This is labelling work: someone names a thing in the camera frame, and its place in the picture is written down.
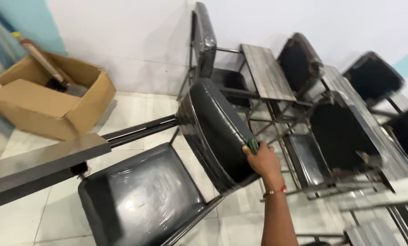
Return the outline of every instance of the open cardboard box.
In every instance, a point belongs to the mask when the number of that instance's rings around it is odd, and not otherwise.
[[[45,87],[52,78],[27,56],[0,76],[0,114],[17,128],[41,136],[69,140],[87,134],[101,118],[116,89],[100,67],[48,53],[77,84],[88,88],[75,97]]]

